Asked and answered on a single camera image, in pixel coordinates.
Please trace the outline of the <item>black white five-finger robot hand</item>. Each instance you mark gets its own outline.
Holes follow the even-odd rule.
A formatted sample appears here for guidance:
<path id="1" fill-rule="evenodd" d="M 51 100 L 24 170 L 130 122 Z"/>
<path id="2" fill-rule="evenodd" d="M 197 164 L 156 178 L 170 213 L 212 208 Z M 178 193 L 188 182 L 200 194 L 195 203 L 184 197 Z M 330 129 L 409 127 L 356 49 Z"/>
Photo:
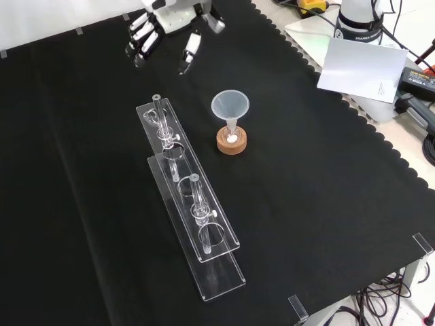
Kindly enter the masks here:
<path id="1" fill-rule="evenodd" d="M 165 37 L 172 36 L 203 19 L 215 33 L 226 25 L 212 1 L 143 1 L 145 12 L 128 26 L 130 41 L 125 53 L 138 69 Z"/>

